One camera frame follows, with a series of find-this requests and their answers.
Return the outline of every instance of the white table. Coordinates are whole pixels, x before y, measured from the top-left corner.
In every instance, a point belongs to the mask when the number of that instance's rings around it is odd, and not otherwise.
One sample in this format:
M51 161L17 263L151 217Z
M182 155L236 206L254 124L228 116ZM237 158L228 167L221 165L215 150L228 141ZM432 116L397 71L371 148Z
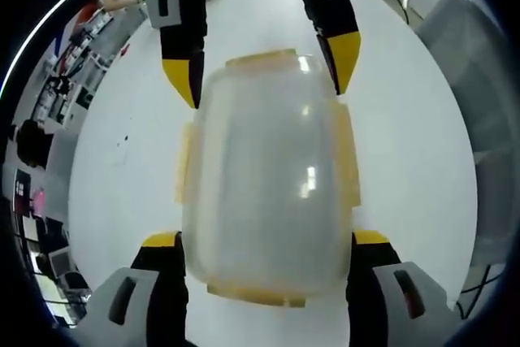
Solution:
M56 131L45 168L45 203L42 214L60 221L65 228L68 228L68 195L77 142L77 133L66 129Z
M361 176L357 224L385 233L453 304L466 278L477 217L469 138L452 92L421 41L381 0L355 0L362 50L349 91ZM227 59L296 48L321 58L301 0L214 0L206 75ZM80 134L70 192L73 257L92 288L127 267L150 234L180 229L174 203L182 129L192 111L161 69L145 22L106 74ZM344 291L304 310L206 293L187 277L187 337L201 347L345 346Z

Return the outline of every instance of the desk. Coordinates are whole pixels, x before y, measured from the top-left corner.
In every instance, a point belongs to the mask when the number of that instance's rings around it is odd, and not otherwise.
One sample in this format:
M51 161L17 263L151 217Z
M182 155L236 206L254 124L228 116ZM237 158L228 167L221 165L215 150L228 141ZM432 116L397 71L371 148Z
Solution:
M362 49L349 91L361 177L356 223L384 232L455 300L477 223L475 168L461 113L426 47L381 0L355 0ZM206 76L227 59L296 48L322 58L301 0L208 4ZM92 289L127 267L150 234L180 229L174 202L182 130L193 112L161 68L145 22L93 99L76 150L69 199L72 254ZM345 292L304 310L206 293L187 276L187 337L197 345L345 346Z

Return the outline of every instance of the translucent plastic container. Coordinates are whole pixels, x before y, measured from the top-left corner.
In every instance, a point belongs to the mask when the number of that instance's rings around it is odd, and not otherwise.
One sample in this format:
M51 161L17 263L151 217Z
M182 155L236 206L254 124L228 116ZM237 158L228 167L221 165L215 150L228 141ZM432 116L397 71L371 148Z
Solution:
M291 50L232 60L205 84L183 244L188 270L214 291L299 299L345 284L352 226L336 105L327 70Z

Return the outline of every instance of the pink object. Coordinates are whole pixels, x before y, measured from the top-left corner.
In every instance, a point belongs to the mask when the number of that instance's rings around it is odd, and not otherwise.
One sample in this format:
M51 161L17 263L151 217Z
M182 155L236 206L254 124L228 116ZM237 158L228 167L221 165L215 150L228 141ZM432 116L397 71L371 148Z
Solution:
M123 57L128 52L128 47L130 44L127 44L124 46L124 48L121 50L121 57Z
M32 209L34 215L42 216L43 208L46 204L46 194L42 189L39 189L34 192L32 195Z

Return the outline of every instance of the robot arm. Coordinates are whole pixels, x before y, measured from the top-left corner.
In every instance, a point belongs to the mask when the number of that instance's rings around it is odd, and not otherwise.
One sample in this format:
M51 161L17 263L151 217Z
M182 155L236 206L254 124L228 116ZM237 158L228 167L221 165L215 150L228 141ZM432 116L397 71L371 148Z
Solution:
M361 37L350 0L303 0L313 21L337 94L346 91ZM162 67L192 108L201 100L206 0L147 0L152 25L161 31Z
M352 242L349 346L444 345L461 322L445 305L446 292L415 264L401 263L378 232L356 231ZM96 289L71 337L85 347L190 345L185 276L181 233L149 237L131 267Z

